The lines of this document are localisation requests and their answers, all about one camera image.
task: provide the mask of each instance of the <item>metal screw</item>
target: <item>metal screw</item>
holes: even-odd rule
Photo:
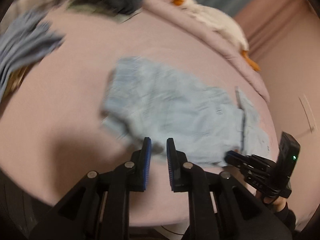
[[[182,166],[186,169],[191,169],[193,167],[193,164],[190,162],[186,162],[186,163],[183,163]]]
[[[124,166],[126,167],[126,168],[133,168],[134,167],[134,162],[126,162],[125,164],[124,164]]]
[[[230,179],[231,178],[231,174],[227,171],[223,171],[220,173],[220,176],[223,177],[224,179]]]
[[[97,175],[98,174],[95,171],[89,171],[87,174],[89,179],[93,179],[93,178],[97,177]]]

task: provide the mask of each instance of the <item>pink wall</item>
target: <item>pink wall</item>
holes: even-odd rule
[[[252,0],[234,18],[248,39],[250,57],[257,61],[308,11],[306,0]]]
[[[310,132],[299,100],[305,95],[320,120],[320,20],[309,12],[258,61],[271,96],[269,109],[278,138],[292,134],[301,145],[292,175],[289,207],[299,223],[308,220],[320,203],[320,140]]]

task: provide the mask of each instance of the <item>black sleeve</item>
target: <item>black sleeve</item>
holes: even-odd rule
[[[296,216],[294,215],[292,210],[289,210],[287,203],[283,210],[275,213],[275,216],[279,218],[280,221],[284,223],[291,232],[294,232],[296,226]]]

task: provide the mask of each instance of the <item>pink blanket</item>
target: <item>pink blanket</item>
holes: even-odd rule
[[[160,11],[159,4],[154,8]],[[176,11],[166,7],[168,15]],[[239,69],[246,69],[249,77],[259,75],[219,35],[208,33],[216,43],[212,49],[147,10],[123,24],[64,8],[51,10],[47,20],[53,30],[66,34],[65,42],[30,71],[6,108],[0,107],[0,167],[28,193],[54,205],[88,171],[107,172],[129,160],[132,149],[102,127],[100,115],[108,78],[116,61],[125,56],[147,57],[191,73],[209,86],[225,89],[235,103],[238,86],[259,112],[276,158],[277,139],[267,103]],[[188,194],[171,192],[166,163],[151,161],[147,191],[132,194],[130,201],[134,226],[188,219]]]
[[[144,0],[143,8],[174,23],[205,42],[235,67],[267,102],[270,101],[268,90],[261,76],[219,33],[212,32],[204,24],[190,18],[179,8],[172,5],[170,0]]]

